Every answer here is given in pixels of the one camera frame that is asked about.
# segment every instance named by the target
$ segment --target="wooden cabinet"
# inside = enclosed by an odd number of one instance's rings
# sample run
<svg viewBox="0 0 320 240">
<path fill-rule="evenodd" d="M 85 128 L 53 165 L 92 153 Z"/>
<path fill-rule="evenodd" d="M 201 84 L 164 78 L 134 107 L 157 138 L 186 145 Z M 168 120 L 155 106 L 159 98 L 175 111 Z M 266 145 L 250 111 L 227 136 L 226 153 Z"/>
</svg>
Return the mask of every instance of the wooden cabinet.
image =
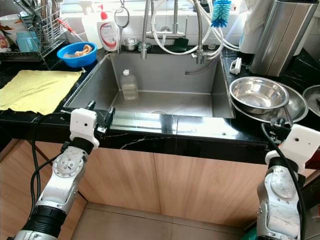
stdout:
<svg viewBox="0 0 320 240">
<path fill-rule="evenodd" d="M 154 160 L 162 214 L 234 227 L 256 219 L 266 165 L 157 153 Z"/>
<path fill-rule="evenodd" d="M 45 159 L 37 154 L 39 164 Z M 30 178 L 34 172 L 31 145 L 19 141 L 0 162 L 0 239 L 13 237 L 26 223 L 31 208 Z M 52 174 L 47 165 L 41 170 L 43 189 Z M 61 228 L 60 240 L 70 240 L 87 201 L 77 194 Z"/>
<path fill-rule="evenodd" d="M 61 144 L 38 142 L 49 158 Z M 160 213 L 154 154 L 98 148 L 91 152 L 79 191 L 93 203 Z"/>
</svg>

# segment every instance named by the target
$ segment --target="yellow cloth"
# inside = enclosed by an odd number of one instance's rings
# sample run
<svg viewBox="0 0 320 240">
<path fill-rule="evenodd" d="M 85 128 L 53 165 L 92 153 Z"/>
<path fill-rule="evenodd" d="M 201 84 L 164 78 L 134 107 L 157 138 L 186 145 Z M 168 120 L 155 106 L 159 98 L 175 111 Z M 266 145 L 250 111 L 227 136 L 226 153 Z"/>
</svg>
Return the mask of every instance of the yellow cloth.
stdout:
<svg viewBox="0 0 320 240">
<path fill-rule="evenodd" d="M 0 110 L 51 114 L 81 72 L 21 70 L 0 89 Z"/>
</svg>

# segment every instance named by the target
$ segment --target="metal bowl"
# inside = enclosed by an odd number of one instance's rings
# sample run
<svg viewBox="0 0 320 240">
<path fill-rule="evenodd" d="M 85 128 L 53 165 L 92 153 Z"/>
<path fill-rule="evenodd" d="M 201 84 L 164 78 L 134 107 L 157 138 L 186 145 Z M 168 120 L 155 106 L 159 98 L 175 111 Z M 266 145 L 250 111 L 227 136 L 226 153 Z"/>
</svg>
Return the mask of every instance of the metal bowl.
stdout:
<svg viewBox="0 0 320 240">
<path fill-rule="evenodd" d="M 289 101 L 289 94 L 283 86 L 263 77 L 238 78 L 230 84 L 229 90 L 237 106 L 251 114 L 271 112 Z"/>
<path fill-rule="evenodd" d="M 308 87 L 302 95 L 306 99 L 311 112 L 320 117 L 320 85 Z"/>
<path fill-rule="evenodd" d="M 122 45 L 125 50 L 133 51 L 136 49 L 136 47 L 138 45 L 138 40 L 136 38 L 129 37 L 129 38 L 122 41 Z"/>
<path fill-rule="evenodd" d="M 293 88 L 286 86 L 286 85 L 283 85 L 283 84 L 281 84 L 281 85 L 283 87 L 285 87 L 285 89 L 287 90 L 287 92 L 289 94 L 289 102 L 287 103 L 286 108 L 288 109 L 288 112 L 292 118 L 292 122 L 296 123 L 296 122 L 301 121 L 308 114 L 307 101 L 304 99 L 303 96 L 301 96 L 300 93 L 298 93 Z M 232 102 L 232 105 L 234 106 L 234 108 L 236 110 L 238 110 L 240 113 L 242 113 L 243 115 L 246 115 L 247 117 L 249 117 L 251 119 L 257 120 L 259 122 L 270 123 L 272 117 L 276 117 L 277 119 L 279 119 L 279 118 L 286 119 L 285 124 L 289 123 L 285 109 L 283 107 L 278 110 L 277 116 L 273 116 L 273 111 L 267 112 L 265 114 L 250 114 L 250 113 L 247 113 L 247 112 L 241 110 L 238 107 L 238 103 L 235 103 L 235 101 L 231 101 L 231 102 Z"/>
</svg>

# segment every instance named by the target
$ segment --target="marble countertop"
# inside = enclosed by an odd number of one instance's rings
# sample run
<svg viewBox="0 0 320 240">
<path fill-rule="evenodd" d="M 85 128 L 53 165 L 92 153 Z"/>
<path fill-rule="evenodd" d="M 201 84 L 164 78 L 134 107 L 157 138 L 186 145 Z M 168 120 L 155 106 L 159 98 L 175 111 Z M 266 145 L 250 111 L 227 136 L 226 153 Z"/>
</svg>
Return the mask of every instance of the marble countertop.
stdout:
<svg viewBox="0 0 320 240">
<path fill-rule="evenodd" d="M 85 67 L 86 73 L 72 87 L 68 95 L 60 102 L 55 112 L 63 108 L 66 100 L 88 78 L 98 61 L 105 55 L 98 51 L 97 61 Z M 226 70 L 238 53 L 223 51 Z M 239 75 L 227 75 L 230 84 L 233 80 L 249 76 L 246 65 L 248 56 L 243 56 L 244 65 Z M 19 70 L 60 70 L 79 71 L 67 67 L 52 53 L 44 63 L 0 64 L 0 88 L 9 82 Z M 281 78 L 274 79 L 286 84 L 298 92 L 317 83 L 320 70 L 311 57 L 303 51 Z M 98 122 L 106 111 L 97 111 Z M 228 161 L 264 164 L 268 151 L 267 143 L 257 128 L 260 123 L 235 112 L 236 118 L 197 117 L 170 114 L 153 114 L 115 111 L 115 116 L 107 136 L 100 139 L 100 146 L 105 148 L 126 149 L 153 153 L 177 154 L 190 157 L 221 159 Z M 0 130 L 11 138 L 32 139 L 32 133 L 40 114 L 33 112 L 0 111 Z M 313 120 L 302 123 L 313 126 Z M 69 139 L 69 123 L 57 116 L 45 121 L 38 131 L 37 140 L 63 143 Z"/>
</svg>

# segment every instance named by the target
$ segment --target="black cable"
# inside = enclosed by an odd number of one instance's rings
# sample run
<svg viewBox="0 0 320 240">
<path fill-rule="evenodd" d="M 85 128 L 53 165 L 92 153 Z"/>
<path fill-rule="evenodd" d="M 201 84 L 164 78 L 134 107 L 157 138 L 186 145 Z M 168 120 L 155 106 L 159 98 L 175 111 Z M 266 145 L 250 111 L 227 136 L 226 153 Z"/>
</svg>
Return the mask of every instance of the black cable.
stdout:
<svg viewBox="0 0 320 240">
<path fill-rule="evenodd" d="M 36 199 L 35 199 L 35 177 L 39 174 L 39 171 L 47 166 L 49 163 L 51 163 L 52 161 L 54 161 L 59 155 L 55 156 L 54 158 L 50 159 L 49 161 L 46 161 L 45 163 L 41 164 L 32 174 L 31 176 L 31 180 L 30 180 L 30 191 L 31 191 L 31 211 L 30 211 L 30 214 L 29 214 L 29 218 L 31 216 L 31 214 L 34 212 L 35 210 L 35 205 L 36 205 Z"/>
<path fill-rule="evenodd" d="M 301 209 L 300 240 L 305 240 L 305 235 L 306 235 L 306 206 L 305 206 L 305 201 L 304 201 L 303 196 L 302 196 L 302 192 L 301 192 L 300 187 L 299 187 L 298 180 L 297 180 L 297 178 L 295 176 L 295 172 L 292 169 L 288 159 L 286 158 L 286 156 L 283 154 L 283 152 L 279 149 L 279 147 L 274 143 L 274 141 L 271 139 L 271 137 L 267 133 L 265 125 L 266 125 L 265 123 L 261 123 L 262 132 L 265 135 L 265 137 L 268 139 L 270 144 L 273 146 L 273 148 L 276 150 L 276 152 L 279 154 L 279 156 L 282 158 L 282 160 L 284 161 L 286 167 L 289 170 L 289 173 L 290 173 L 290 176 L 291 176 L 291 178 L 293 180 L 294 186 L 296 188 L 296 192 L 297 192 L 298 197 L 299 197 L 300 209 Z"/>
<path fill-rule="evenodd" d="M 36 153 L 36 136 L 38 133 L 38 129 L 40 124 L 47 119 L 48 117 L 51 117 L 53 115 L 61 115 L 62 113 L 60 112 L 54 112 L 54 113 L 50 113 L 47 115 L 44 115 L 40 118 L 40 120 L 37 122 L 36 126 L 35 126 L 35 130 L 33 132 L 33 136 L 32 136 L 32 143 L 31 143 L 31 147 L 32 147 L 32 156 L 33 156 L 33 163 L 34 163 L 34 169 L 37 170 L 38 169 L 38 159 L 37 159 L 37 153 Z M 40 174 L 37 173 L 36 175 L 36 199 L 39 198 L 41 194 L 41 180 L 40 180 Z M 35 192 L 34 190 L 31 191 L 31 199 L 35 197 Z"/>
</svg>

